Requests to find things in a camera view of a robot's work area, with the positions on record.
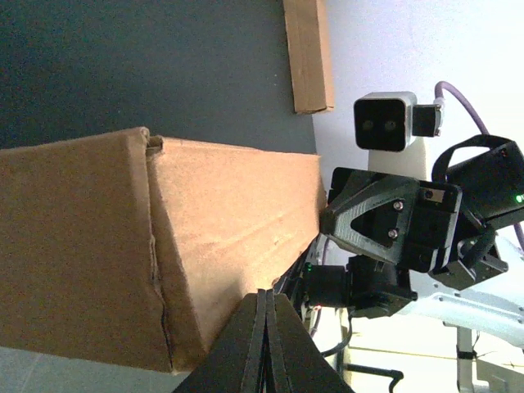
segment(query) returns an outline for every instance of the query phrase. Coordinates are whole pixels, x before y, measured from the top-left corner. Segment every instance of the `cardboard box flap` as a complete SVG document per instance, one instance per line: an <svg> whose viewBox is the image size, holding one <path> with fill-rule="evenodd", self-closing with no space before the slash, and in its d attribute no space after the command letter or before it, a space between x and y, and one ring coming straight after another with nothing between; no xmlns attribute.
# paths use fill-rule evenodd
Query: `cardboard box flap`
<svg viewBox="0 0 524 393"><path fill-rule="evenodd" d="M2 345L170 371L146 129L0 151Z"/></svg>
<svg viewBox="0 0 524 393"><path fill-rule="evenodd" d="M271 287L316 236L318 164L171 138L148 161L176 369L198 365L243 296Z"/></svg>

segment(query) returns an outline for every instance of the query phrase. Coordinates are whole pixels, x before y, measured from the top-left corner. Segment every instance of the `white wall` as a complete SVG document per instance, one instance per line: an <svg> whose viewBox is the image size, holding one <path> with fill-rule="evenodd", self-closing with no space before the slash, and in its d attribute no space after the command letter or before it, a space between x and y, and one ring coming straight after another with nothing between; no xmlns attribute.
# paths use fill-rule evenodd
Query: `white wall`
<svg viewBox="0 0 524 393"><path fill-rule="evenodd" d="M373 91L410 90L419 103L431 103L435 83L447 80L472 102L491 133L524 147L524 2L326 2L336 109L314 117L326 187L336 166L367 167L367 152L355 144L353 103ZM442 136L430 143L433 160L478 133L453 97L446 98Z"/></svg>

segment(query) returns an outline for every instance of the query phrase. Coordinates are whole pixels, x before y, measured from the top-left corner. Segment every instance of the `cable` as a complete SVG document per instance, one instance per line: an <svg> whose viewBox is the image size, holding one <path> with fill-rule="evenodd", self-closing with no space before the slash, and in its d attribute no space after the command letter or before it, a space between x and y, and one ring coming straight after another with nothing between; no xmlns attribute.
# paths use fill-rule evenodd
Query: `cable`
<svg viewBox="0 0 524 393"><path fill-rule="evenodd" d="M311 328L311 332L309 332L309 335L311 336L311 338L313 338L315 333L318 331L318 324L320 323L321 315L322 315L322 308L317 310L317 318L314 320L314 325Z"/></svg>
<svg viewBox="0 0 524 393"><path fill-rule="evenodd" d="M354 373L378 375L379 377L392 378L393 381L391 381L389 388L390 393L393 393L393 389L395 389L395 386L402 379L404 379L404 373L402 373L399 370L385 370L383 368L360 366L358 364L344 364L344 369L346 369L347 371L352 371Z"/></svg>
<svg viewBox="0 0 524 393"><path fill-rule="evenodd" d="M329 237L326 237L326 241L324 242L324 247L323 247L323 251L322 251L322 259L320 261L320 264L322 266L324 266L325 262L326 262L326 254L328 252L328 245L329 245ZM315 333L318 331L318 325L320 324L320 316L322 315L322 309L319 309L317 311L317 316L316 316L316 319L314 320L314 325L313 325L313 328L311 329L311 332L309 332L309 335L311 337L313 337L315 335Z"/></svg>
<svg viewBox="0 0 524 393"><path fill-rule="evenodd" d="M517 240L521 246L521 250L524 251L524 232L522 231L522 226L520 224L515 224L513 227L515 228L515 234L517 235Z"/></svg>
<svg viewBox="0 0 524 393"><path fill-rule="evenodd" d="M324 358L337 354L341 350L344 350L344 348L346 348L350 344L351 337L353 336L353 323L351 322L351 320L353 319L353 313L348 310L348 314L349 314L348 320L350 322L350 330L348 331L347 336L345 336L341 342L333 346L330 350L325 350L324 352L321 352L320 354Z"/></svg>
<svg viewBox="0 0 524 393"><path fill-rule="evenodd" d="M481 133L485 135L490 134L488 132L488 128L482 121L481 117L478 115L477 111L475 111L475 108L473 108L471 102L468 101L468 99L453 84L441 80L438 84L435 85L435 98L444 98L443 90L447 90L448 92L453 94L455 98L457 98L458 102L462 104L464 109L472 117L473 121L475 122Z"/></svg>
<svg viewBox="0 0 524 393"><path fill-rule="evenodd" d="M481 133L484 135L490 135L488 128L482 121L477 111L475 111L475 108L473 108L471 102L453 84L446 82L445 80L441 80L438 84L436 84L435 99L444 98L444 90L453 94L457 101L462 104L464 109L472 117ZM521 250L524 251L524 232L522 231L522 226L520 223L516 223L513 225L513 228L515 229L515 234L517 235L518 244L520 245Z"/></svg>

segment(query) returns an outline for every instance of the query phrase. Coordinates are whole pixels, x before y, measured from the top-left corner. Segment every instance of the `black plastic part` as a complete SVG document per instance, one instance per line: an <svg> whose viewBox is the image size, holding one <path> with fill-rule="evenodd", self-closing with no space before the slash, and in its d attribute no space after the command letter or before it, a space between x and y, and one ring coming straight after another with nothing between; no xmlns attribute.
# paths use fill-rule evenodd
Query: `black plastic part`
<svg viewBox="0 0 524 393"><path fill-rule="evenodd" d="M437 137L442 112L437 105L415 105L413 107L413 136Z"/></svg>
<svg viewBox="0 0 524 393"><path fill-rule="evenodd" d="M462 147L490 150L449 168L454 152ZM524 204L516 198L524 194L524 157L514 141L477 135L442 153L431 176L434 182L460 186L462 210L470 210L476 219L495 230L524 218Z"/></svg>
<svg viewBox="0 0 524 393"><path fill-rule="evenodd" d="M398 264L402 255L402 245L409 226L413 205L417 197L419 181L414 178L378 174L364 170L343 170L348 174L344 187L330 191L331 203L320 215L320 232L328 236L343 250L364 254L375 260ZM332 184L340 186L341 178L335 178ZM388 234L390 229L398 228L398 235L391 246L383 246L370 237L364 236L352 226L355 219L386 204L402 200L404 209L396 213L394 228L379 228Z"/></svg>
<svg viewBox="0 0 524 393"><path fill-rule="evenodd" d="M258 295L252 293L244 297L237 312L220 334L204 363L193 371L174 392L223 393L225 391L243 391L242 381L244 370L249 363L247 360L251 346L255 345L255 347L261 348L263 344L264 334L257 337L253 335L257 328L265 326L265 313L263 313L262 308L257 309L257 305L262 299L265 302L263 291L259 292ZM254 361L259 362L260 358L259 355Z"/></svg>
<svg viewBox="0 0 524 393"><path fill-rule="evenodd" d="M303 273L305 296L309 305L347 307L348 286L344 266L313 266L307 264Z"/></svg>
<svg viewBox="0 0 524 393"><path fill-rule="evenodd" d="M399 268L421 273L447 265L462 193L450 184L420 182Z"/></svg>
<svg viewBox="0 0 524 393"><path fill-rule="evenodd" d="M354 309L356 318L391 316L417 299L406 269L358 255L349 258L347 274L350 290L346 307Z"/></svg>
<svg viewBox="0 0 524 393"><path fill-rule="evenodd" d="M461 196L451 184L337 168L320 232L343 250L427 273L448 262Z"/></svg>
<svg viewBox="0 0 524 393"><path fill-rule="evenodd" d="M391 316L417 299L409 271L358 255L341 266L305 266L305 295L310 306L353 309L355 317Z"/></svg>
<svg viewBox="0 0 524 393"><path fill-rule="evenodd" d="M278 338L282 345L287 379L291 382L292 391L354 393L318 352L302 321L284 295L275 296L275 308Z"/></svg>
<svg viewBox="0 0 524 393"><path fill-rule="evenodd" d="M488 255L468 269L459 260L447 264L445 268L429 274L438 282L450 288L463 291L472 285L484 282L508 271L508 264L499 258L496 247L491 247Z"/></svg>
<svg viewBox="0 0 524 393"><path fill-rule="evenodd" d="M353 109L358 147L383 151L403 151L406 148L407 108L402 100L359 99Z"/></svg>
<svg viewBox="0 0 524 393"><path fill-rule="evenodd" d="M201 391L354 393L318 352L287 297L263 290L244 298L207 359L174 393Z"/></svg>

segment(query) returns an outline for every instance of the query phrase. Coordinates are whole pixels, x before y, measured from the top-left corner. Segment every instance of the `purple cable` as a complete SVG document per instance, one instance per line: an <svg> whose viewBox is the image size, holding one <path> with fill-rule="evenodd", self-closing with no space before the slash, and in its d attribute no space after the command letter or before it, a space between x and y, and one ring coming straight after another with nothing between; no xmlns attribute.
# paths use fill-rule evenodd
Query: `purple cable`
<svg viewBox="0 0 524 393"><path fill-rule="evenodd" d="M435 85L435 98L444 98L444 90L447 90L448 92L453 94L455 98L457 98L458 102L462 104L464 109L472 117L473 121L475 122L481 133L485 135L490 135L490 133L488 132L488 128L482 121L481 117L478 115L477 111L475 111L475 108L473 108L471 102L468 101L468 99L453 84L441 80L438 84ZM522 226L520 225L520 223L517 223L513 225L513 227L515 228L515 234L517 235L517 240L521 247L521 250L524 251L524 233L522 232Z"/></svg>
<svg viewBox="0 0 524 393"><path fill-rule="evenodd" d="M453 84L441 80L435 86L435 98L444 98L443 90L447 90L448 92L453 94L455 98L457 98L458 102L460 102L464 109L468 111L469 115L472 117L473 121L477 125L478 129L480 129L481 133L485 135L490 134L488 132L488 128L482 121L481 117L478 115L477 111L475 111L475 108L473 108L471 102L468 101L468 99Z"/></svg>

